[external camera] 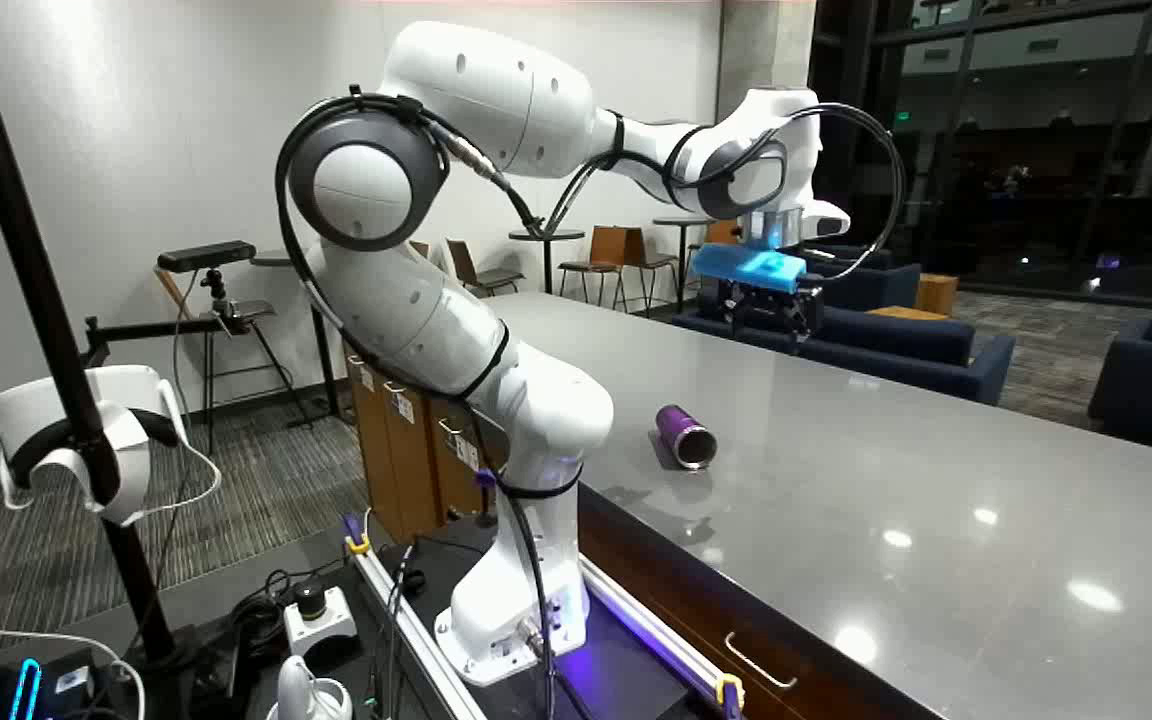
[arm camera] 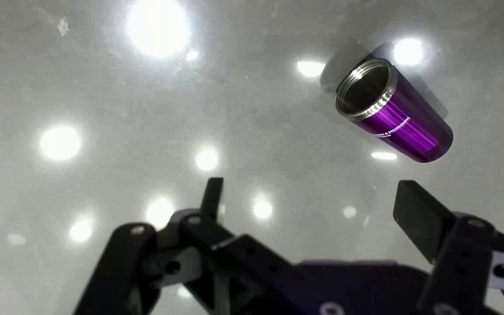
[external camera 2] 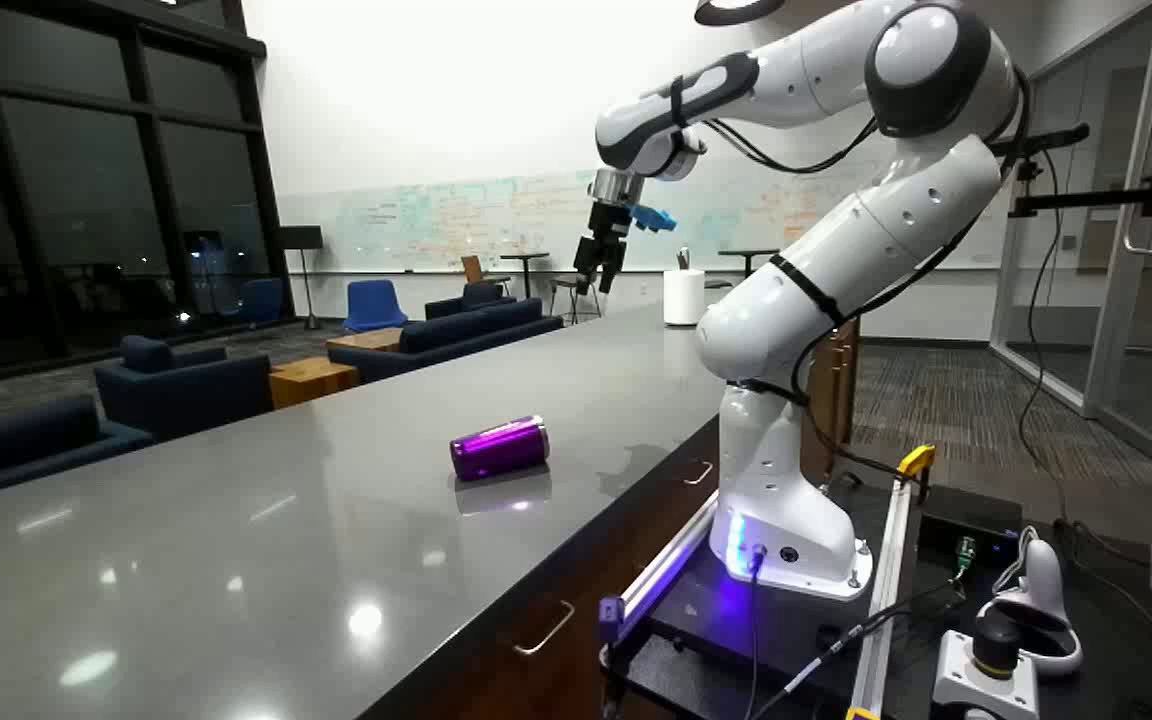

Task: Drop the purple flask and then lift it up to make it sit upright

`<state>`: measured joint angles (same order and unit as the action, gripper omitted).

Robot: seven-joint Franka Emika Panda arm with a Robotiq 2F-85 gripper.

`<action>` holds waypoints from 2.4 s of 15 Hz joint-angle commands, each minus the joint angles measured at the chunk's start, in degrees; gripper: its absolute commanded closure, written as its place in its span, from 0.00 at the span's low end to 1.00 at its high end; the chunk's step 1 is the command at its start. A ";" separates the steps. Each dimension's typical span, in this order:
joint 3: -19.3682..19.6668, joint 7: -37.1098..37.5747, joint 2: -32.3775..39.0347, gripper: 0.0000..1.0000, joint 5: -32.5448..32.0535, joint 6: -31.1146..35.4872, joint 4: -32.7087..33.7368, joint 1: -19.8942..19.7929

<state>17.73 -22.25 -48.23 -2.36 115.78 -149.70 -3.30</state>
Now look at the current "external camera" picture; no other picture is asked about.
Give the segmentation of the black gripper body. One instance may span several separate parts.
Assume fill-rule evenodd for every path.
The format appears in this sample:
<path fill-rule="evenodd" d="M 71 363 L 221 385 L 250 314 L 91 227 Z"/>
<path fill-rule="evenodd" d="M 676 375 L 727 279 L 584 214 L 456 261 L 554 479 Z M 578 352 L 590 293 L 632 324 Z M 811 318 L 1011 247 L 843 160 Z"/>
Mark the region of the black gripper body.
<path fill-rule="evenodd" d="M 782 330 L 809 337 L 818 324 L 818 303 L 811 293 L 727 284 L 720 298 L 720 318 L 727 330 Z"/>

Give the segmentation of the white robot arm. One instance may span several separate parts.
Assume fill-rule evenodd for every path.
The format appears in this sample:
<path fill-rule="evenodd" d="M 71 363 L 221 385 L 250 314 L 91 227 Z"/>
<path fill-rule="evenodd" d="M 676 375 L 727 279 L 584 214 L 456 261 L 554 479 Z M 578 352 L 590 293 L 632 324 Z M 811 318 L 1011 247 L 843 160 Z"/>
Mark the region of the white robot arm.
<path fill-rule="evenodd" d="M 496 189 L 619 174 L 662 206 L 733 219 L 811 202 L 831 113 L 809 88 L 752 88 L 716 126 L 645 126 L 537 43 L 416 20 L 370 91 L 345 91 L 283 136 L 276 214 L 289 231 L 314 231 L 283 244 L 311 303 L 370 370 L 506 438 L 496 539 L 436 615 L 436 648 L 460 679 L 491 690 L 584 644 L 574 495 L 589 454 L 610 434 L 610 395 L 410 247 L 447 168 L 466 165 Z"/>

